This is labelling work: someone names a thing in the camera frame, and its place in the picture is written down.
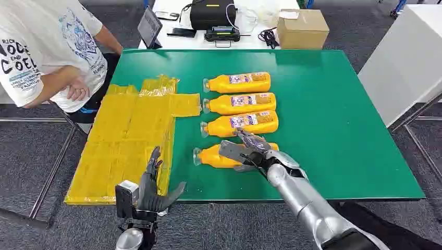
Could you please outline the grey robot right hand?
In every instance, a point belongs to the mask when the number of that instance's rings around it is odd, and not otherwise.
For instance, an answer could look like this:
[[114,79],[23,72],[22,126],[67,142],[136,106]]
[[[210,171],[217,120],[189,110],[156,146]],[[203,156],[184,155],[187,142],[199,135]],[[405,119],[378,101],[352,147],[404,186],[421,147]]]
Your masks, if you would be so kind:
[[238,162],[239,165],[233,167],[237,172],[258,170],[263,156],[272,146],[262,137],[242,128],[236,128],[234,135],[238,136],[243,144],[223,140],[219,146],[219,155]]

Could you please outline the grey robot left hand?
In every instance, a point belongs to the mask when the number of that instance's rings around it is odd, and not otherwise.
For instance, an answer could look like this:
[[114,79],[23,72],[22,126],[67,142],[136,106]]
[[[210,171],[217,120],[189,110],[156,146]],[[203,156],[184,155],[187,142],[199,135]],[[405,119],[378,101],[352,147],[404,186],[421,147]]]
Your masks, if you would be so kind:
[[180,195],[185,191],[186,182],[180,182],[179,185],[167,195],[158,195],[157,193],[157,174],[158,168],[163,163],[159,160],[161,148],[154,147],[150,159],[146,166],[146,171],[141,175],[139,184],[138,210],[150,212],[162,212],[172,205]]

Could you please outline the person's hand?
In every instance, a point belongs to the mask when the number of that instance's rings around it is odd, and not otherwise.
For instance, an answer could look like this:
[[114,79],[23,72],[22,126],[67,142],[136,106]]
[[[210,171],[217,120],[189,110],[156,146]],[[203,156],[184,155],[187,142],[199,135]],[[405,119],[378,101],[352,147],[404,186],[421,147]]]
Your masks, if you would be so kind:
[[85,83],[83,76],[75,78],[69,85],[67,99],[71,101],[82,101],[90,96],[89,87]]

